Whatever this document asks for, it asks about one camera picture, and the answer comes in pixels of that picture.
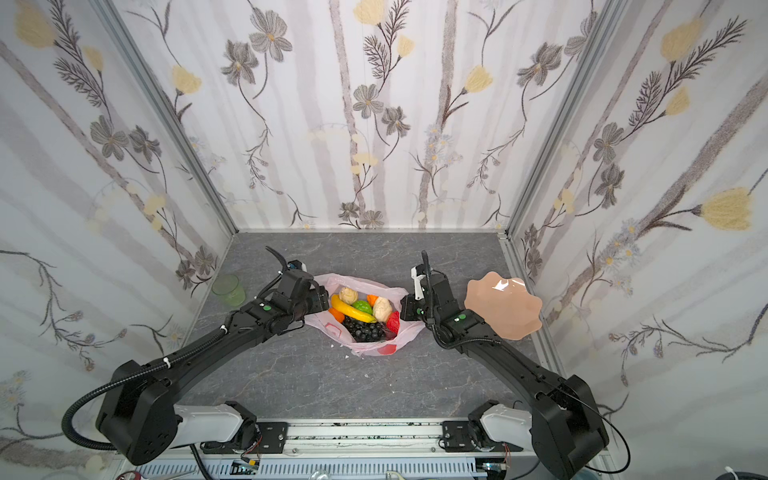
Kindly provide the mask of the peach scalloped plate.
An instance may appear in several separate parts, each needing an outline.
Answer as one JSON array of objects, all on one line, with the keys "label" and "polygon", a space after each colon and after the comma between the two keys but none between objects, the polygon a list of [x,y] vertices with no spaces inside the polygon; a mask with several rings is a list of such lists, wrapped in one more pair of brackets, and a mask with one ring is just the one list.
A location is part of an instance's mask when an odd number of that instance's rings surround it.
[{"label": "peach scalloped plate", "polygon": [[491,271],[480,280],[470,280],[464,305],[506,340],[522,340],[542,328],[543,302],[519,278],[504,278]]}]

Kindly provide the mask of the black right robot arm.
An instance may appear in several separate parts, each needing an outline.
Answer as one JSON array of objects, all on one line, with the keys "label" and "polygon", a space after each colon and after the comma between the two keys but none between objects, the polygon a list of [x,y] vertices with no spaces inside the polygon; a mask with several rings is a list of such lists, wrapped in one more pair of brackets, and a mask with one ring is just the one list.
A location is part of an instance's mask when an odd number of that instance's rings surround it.
[{"label": "black right robot arm", "polygon": [[558,479],[587,469],[616,475],[589,463],[609,446],[613,424],[601,415],[591,388],[580,377],[564,378],[520,353],[478,313],[460,306],[447,276],[422,262],[411,270],[414,292],[401,301],[405,322],[421,321],[443,349],[456,350],[491,371],[529,406],[528,437],[541,464]]}]

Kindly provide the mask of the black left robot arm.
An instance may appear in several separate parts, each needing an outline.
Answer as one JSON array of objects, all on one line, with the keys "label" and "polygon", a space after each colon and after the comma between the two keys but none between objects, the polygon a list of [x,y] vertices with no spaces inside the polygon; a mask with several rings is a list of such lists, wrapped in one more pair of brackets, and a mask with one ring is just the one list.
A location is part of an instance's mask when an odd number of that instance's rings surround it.
[{"label": "black left robot arm", "polygon": [[179,401],[239,354],[301,328],[306,316],[330,307],[328,290],[302,262],[288,262],[275,249],[269,252],[281,268],[253,300],[228,312],[218,328],[177,351],[144,365],[129,361],[118,367],[110,382],[65,411],[64,436],[86,449],[117,451],[134,465],[146,464],[170,448],[235,438],[245,421],[244,410],[231,403],[214,408],[228,432],[204,430],[194,436],[195,420]]}]

